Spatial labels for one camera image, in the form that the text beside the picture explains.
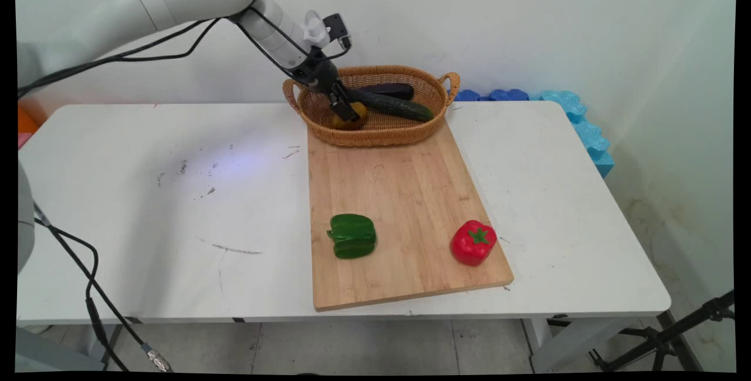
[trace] basket handle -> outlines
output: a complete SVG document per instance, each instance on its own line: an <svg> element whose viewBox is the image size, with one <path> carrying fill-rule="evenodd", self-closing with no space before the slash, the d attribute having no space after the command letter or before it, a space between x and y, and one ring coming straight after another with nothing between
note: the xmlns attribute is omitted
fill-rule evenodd
<svg viewBox="0 0 751 381"><path fill-rule="evenodd" d="M292 110L295 110L295 113L300 113L300 105L297 105L297 98L295 98L295 90L293 88L297 86L298 89L303 90L303 85L301 85L299 82L295 82L292 79L286 79L284 81L284 84L282 84L282 92L284 92L285 98L287 98L287 102L289 102L289 105L292 107Z"/></svg>
<svg viewBox="0 0 751 381"><path fill-rule="evenodd" d="M456 94L459 93L459 75L456 73L444 74L438 79L438 82L441 84L441 86L443 86L443 82L445 82L446 79L448 79L451 83L451 91L448 92L448 101L446 102L446 106L449 106L452 102L454 102Z"/></svg>

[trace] wicker basket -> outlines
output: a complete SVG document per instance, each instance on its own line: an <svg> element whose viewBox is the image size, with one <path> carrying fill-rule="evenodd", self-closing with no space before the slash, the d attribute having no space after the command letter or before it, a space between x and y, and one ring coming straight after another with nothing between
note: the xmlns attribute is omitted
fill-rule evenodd
<svg viewBox="0 0 751 381"><path fill-rule="evenodd" d="M282 86L287 102L301 117L311 132L322 140L338 146L386 146L416 143L428 137L443 122L446 108L459 92L459 75L447 73L440 79L409 66L352 66L340 68L339 77L344 86L365 87L380 83L408 83L415 89L413 101L427 106L435 118L429 122L416 122L396 116L387 116L368 109L368 120L357 130L336 130L331 127L333 111L329 100L297 82L287 79ZM451 92L446 94L443 82L451 81ZM295 100L293 87L300 88Z"/></svg>

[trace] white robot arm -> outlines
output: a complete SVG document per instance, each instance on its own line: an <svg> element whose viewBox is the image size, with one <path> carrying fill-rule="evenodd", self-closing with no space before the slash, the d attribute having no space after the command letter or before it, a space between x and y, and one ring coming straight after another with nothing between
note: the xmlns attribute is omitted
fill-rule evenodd
<svg viewBox="0 0 751 381"><path fill-rule="evenodd" d="M321 19L314 11L298 25L273 0L101 0L40 42L16 42L19 95L52 73L89 63L143 36L185 22L228 17L265 49L287 75L322 92L335 113L358 119L337 78L336 66L321 52L333 39L345 50L351 38L338 14ZM19 255L21 273L34 245L33 199L19 162Z"/></svg>
<svg viewBox="0 0 751 381"><path fill-rule="evenodd" d="M253 8L263 14L262 18ZM185 22L233 15L284 68L292 70L306 55L269 25L274 23L295 44L309 53L330 42L323 20L310 11L305 25L297 25L273 0L101 0L72 23L41 42L16 42L18 86L81 63L143 36Z"/></svg>

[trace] foam block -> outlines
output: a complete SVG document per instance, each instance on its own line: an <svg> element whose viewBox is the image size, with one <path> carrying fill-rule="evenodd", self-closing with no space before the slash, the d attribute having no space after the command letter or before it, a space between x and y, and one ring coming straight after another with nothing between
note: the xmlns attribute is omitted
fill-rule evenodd
<svg viewBox="0 0 751 381"><path fill-rule="evenodd" d="M534 100L551 100L563 108L600 175L603 178L608 175L615 165L613 158L608 154L610 142L603 137L603 130L600 127L587 121L587 117L584 116L587 113L587 106L579 102L579 95L568 90L562 90L561 92L545 90L545 92L535 97Z"/></svg>
<svg viewBox="0 0 751 381"><path fill-rule="evenodd" d="M574 130L593 160L599 159L608 151L610 142L603 137L603 130L588 122L586 118L582 117L579 124L574 124Z"/></svg>
<svg viewBox="0 0 751 381"><path fill-rule="evenodd" d="M542 92L537 100L551 100L558 103L566 112L566 116L569 117L569 121L574 124L581 122L584 118L584 114L587 113L587 106L579 103L579 95L568 90L562 90L561 92L555 92L555 90L545 90Z"/></svg>
<svg viewBox="0 0 751 381"><path fill-rule="evenodd" d="M456 98L454 98L454 100L458 100L459 102L462 102L462 101L474 101L474 100L478 100L478 98L480 98L480 94L478 94L474 90L466 89L456 94Z"/></svg>
<svg viewBox="0 0 751 381"><path fill-rule="evenodd" d="M529 100L529 95L519 89L506 90L496 89L490 93L491 100Z"/></svg>
<svg viewBox="0 0 751 381"><path fill-rule="evenodd" d="M595 167L597 167L597 170L600 172L600 175L603 176L603 178L608 175L610 170L612 170L613 166L615 165L615 162L608 153L604 153L603 156L598 159L594 159L593 161L595 161Z"/></svg>

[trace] wooden cutting board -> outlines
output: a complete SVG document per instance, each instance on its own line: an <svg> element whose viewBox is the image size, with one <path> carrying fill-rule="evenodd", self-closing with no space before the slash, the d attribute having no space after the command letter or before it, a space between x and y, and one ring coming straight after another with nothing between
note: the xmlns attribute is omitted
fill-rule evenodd
<svg viewBox="0 0 751 381"><path fill-rule="evenodd" d="M313 303L317 311L507 285L497 242L478 267L454 259L451 237L468 220L489 224L448 124L415 145L346 148L308 132ZM344 260L326 235L332 216L365 215L378 241Z"/></svg>

